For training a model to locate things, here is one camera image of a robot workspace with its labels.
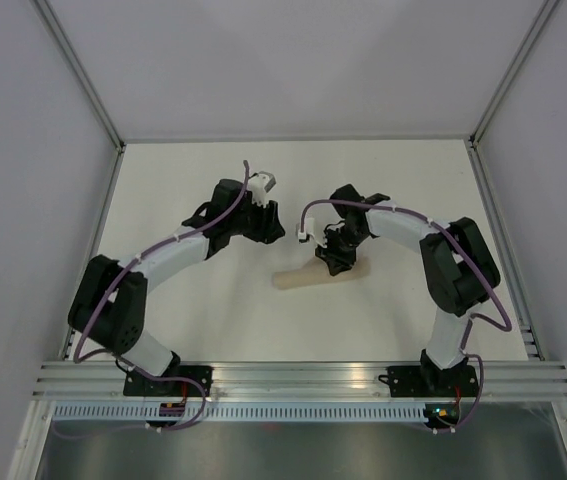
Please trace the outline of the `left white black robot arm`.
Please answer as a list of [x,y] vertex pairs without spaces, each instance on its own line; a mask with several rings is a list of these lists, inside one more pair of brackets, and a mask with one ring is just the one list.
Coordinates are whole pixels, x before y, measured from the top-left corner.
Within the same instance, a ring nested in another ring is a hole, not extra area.
[[69,326],[81,334],[74,361],[87,339],[97,353],[109,353],[146,372],[146,383],[169,396],[181,384],[179,356],[154,338],[145,326],[149,294],[188,267],[204,262],[227,247],[234,236],[269,245],[285,235],[278,204],[268,198],[273,174],[257,172],[244,181],[222,179],[211,199],[201,204],[174,233],[146,250],[112,259],[89,260],[68,313]]

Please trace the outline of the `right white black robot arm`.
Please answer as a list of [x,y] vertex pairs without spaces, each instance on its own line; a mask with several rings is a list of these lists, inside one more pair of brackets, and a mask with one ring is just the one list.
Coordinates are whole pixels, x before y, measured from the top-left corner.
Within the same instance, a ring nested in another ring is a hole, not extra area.
[[385,238],[419,254],[427,291],[436,306],[434,327],[418,366],[390,367],[379,380],[393,398],[474,397],[480,375],[465,347],[476,307],[496,301],[500,272],[476,222],[463,217],[451,223],[401,207],[377,193],[363,197],[350,184],[326,200],[339,222],[324,228],[302,215],[300,241],[313,240],[316,257],[330,276],[354,269],[357,249],[367,239]]

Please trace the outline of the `beige cloth napkin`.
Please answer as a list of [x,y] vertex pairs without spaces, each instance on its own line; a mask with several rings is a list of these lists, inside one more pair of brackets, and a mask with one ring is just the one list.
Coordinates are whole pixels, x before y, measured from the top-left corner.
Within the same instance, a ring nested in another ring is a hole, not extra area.
[[272,275],[272,284],[278,290],[292,290],[318,285],[329,285],[364,278],[371,273],[368,258],[360,259],[351,270],[331,275],[327,265],[320,259],[312,259],[294,270],[279,271]]

